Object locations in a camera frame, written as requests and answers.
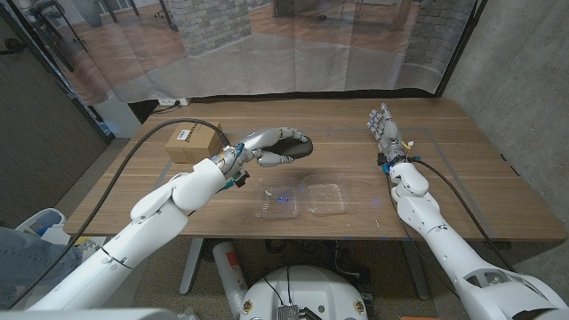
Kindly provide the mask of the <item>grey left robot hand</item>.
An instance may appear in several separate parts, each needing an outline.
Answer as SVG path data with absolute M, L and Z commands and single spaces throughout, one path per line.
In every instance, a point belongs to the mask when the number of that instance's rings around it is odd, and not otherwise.
M 235 146 L 225 147 L 212 158 L 226 177 L 242 171 L 244 164 L 256 161 L 261 167 L 290 164 L 309 156 L 313 151 L 312 140 L 292 127 L 263 129 L 250 133 Z

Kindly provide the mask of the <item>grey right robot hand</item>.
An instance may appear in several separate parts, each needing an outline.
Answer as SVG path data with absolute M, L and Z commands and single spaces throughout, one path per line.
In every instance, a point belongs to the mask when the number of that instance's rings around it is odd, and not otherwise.
M 385 158 L 384 164 L 395 165 L 406 161 L 410 147 L 404 143 L 385 102 L 381 103 L 379 110 L 370 112 L 366 125 L 377 140 L 380 155 Z

